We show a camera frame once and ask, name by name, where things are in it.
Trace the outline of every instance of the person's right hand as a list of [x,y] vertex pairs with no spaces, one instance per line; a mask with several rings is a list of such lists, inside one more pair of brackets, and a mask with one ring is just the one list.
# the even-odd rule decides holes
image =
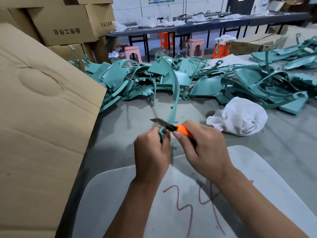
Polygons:
[[189,138],[177,131],[173,135],[182,145],[186,158],[202,176],[219,185],[234,169],[223,134],[216,128],[197,124],[192,120],[182,123],[197,142],[194,148]]

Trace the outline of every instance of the poster on wall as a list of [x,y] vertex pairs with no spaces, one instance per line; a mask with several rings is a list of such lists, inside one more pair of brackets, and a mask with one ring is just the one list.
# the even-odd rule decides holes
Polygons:
[[159,5],[166,5],[166,4],[175,4],[175,3],[183,3],[184,0],[149,0],[149,5],[152,4],[159,4]]

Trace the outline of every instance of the red handwritten number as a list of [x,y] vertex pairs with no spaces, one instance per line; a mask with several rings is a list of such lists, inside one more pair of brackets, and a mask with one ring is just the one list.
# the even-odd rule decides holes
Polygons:
[[205,205],[205,204],[207,204],[209,201],[211,202],[211,204],[212,204],[212,209],[213,209],[213,211],[214,211],[214,215],[215,215],[217,224],[218,224],[220,230],[222,231],[222,233],[223,233],[224,235],[226,235],[226,233],[224,232],[224,230],[222,229],[222,227],[221,227],[221,225],[220,225],[220,223],[219,223],[219,220],[218,220],[218,217],[217,217],[217,213],[216,213],[216,209],[215,209],[215,205],[212,203],[212,200],[213,200],[214,198],[216,198],[220,193],[218,193],[218,194],[212,196],[212,183],[210,182],[210,197],[211,197],[211,198],[210,198],[209,200],[207,200],[206,202],[201,202],[201,200],[200,200],[200,190],[201,190],[201,185],[199,186],[199,191],[198,191],[199,203],[202,204],[202,205]]
[[187,231],[187,238],[189,237],[189,234],[191,233],[191,228],[192,228],[192,220],[193,220],[193,206],[192,205],[190,205],[190,204],[188,204],[188,205],[185,205],[185,206],[183,206],[182,208],[179,208],[179,206],[178,206],[178,199],[179,199],[179,188],[178,188],[178,186],[177,185],[172,185],[171,187],[169,187],[169,188],[167,188],[166,190],[164,190],[163,192],[165,193],[166,191],[168,191],[170,188],[172,188],[172,187],[176,187],[177,188],[177,201],[176,201],[176,208],[177,208],[177,210],[178,211],[181,211],[181,210],[183,210],[184,208],[186,208],[186,207],[190,207],[191,208],[191,217],[190,217],[190,219],[189,219],[189,227],[188,227],[188,231]]

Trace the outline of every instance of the pink plastic stool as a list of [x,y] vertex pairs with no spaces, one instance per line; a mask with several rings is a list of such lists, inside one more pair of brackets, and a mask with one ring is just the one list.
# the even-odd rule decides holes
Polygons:
[[[199,46],[201,46],[201,56],[199,55]],[[188,47],[190,49],[190,56],[191,57],[203,57],[204,56],[204,40],[203,39],[189,39],[188,40]]]
[[132,53],[136,54],[137,55],[137,60],[139,63],[143,63],[142,60],[141,60],[141,54],[140,54],[140,51],[139,51],[139,47],[138,46],[132,46],[132,47],[125,47],[124,48],[124,52],[125,52],[125,58],[126,59],[130,59],[130,55]]

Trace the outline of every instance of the box cutter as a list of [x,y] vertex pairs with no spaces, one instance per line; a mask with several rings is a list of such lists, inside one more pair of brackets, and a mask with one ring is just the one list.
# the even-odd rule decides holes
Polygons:
[[158,119],[158,118],[150,119],[150,120],[156,124],[161,125],[162,127],[165,127],[167,130],[169,130],[171,132],[177,131],[177,132],[180,132],[180,133],[186,135],[189,138],[189,140],[191,141],[191,143],[194,145],[194,147],[196,147],[196,145],[197,145],[196,140],[191,135],[191,133],[188,132],[187,128],[184,125],[182,125],[182,124],[172,125],[172,124],[169,124],[168,122],[165,122],[164,120]]

